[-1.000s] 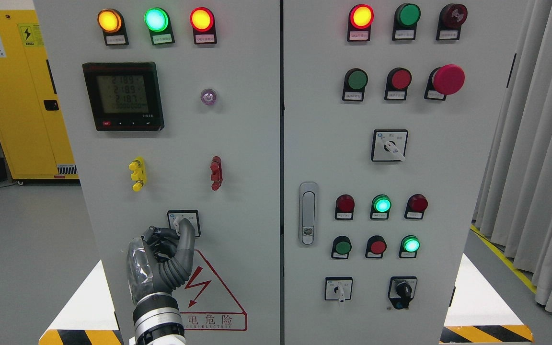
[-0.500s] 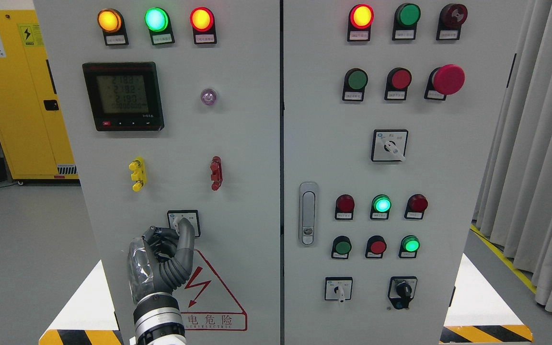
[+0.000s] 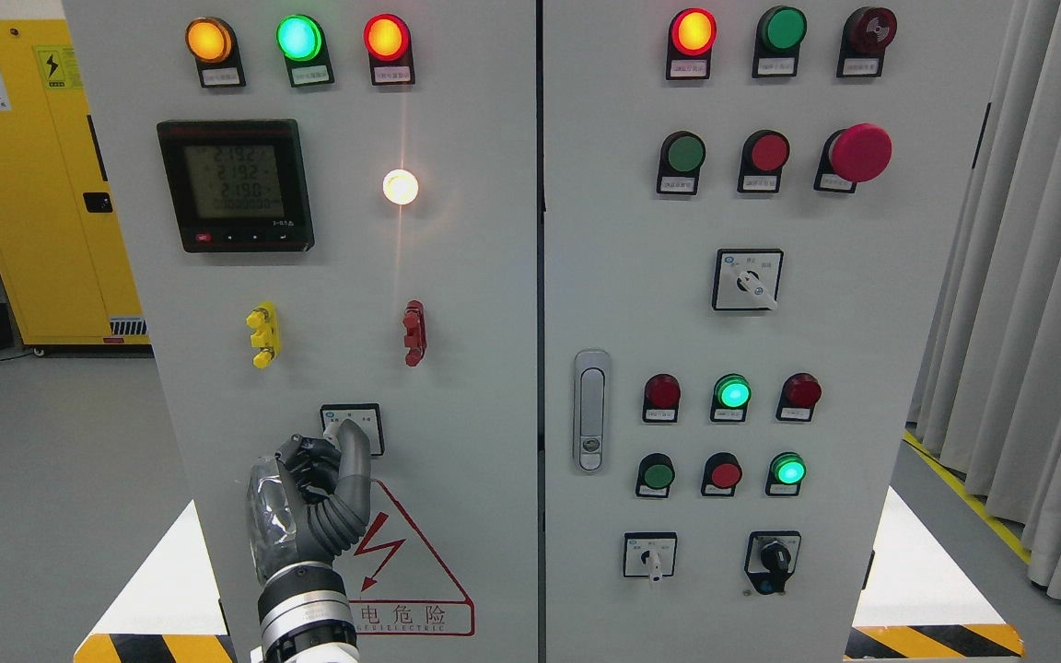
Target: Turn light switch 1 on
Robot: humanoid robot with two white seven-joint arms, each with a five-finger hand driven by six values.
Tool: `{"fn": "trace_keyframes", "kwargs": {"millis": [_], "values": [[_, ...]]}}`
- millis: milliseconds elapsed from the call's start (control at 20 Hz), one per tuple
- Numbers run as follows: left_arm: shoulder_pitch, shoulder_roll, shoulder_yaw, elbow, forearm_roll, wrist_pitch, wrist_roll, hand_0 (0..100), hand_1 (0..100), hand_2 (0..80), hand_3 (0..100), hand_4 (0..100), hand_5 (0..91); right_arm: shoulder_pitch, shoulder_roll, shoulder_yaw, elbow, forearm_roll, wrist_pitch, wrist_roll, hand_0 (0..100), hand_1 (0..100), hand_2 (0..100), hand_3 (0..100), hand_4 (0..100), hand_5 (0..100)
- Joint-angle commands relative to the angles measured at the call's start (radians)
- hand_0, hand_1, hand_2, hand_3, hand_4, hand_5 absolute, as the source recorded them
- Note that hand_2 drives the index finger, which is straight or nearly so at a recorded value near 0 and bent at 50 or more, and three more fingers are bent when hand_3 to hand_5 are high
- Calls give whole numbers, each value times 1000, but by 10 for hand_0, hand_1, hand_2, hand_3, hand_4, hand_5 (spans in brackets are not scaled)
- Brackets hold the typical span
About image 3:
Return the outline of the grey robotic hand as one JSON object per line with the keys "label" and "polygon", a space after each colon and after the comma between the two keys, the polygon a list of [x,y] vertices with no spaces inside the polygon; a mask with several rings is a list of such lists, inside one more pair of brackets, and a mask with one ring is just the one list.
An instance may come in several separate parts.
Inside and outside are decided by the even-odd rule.
{"label": "grey robotic hand", "polygon": [[291,564],[329,564],[354,547],[369,524],[369,436],[354,421],[320,439],[295,434],[254,463],[247,491],[254,569],[261,585]]}

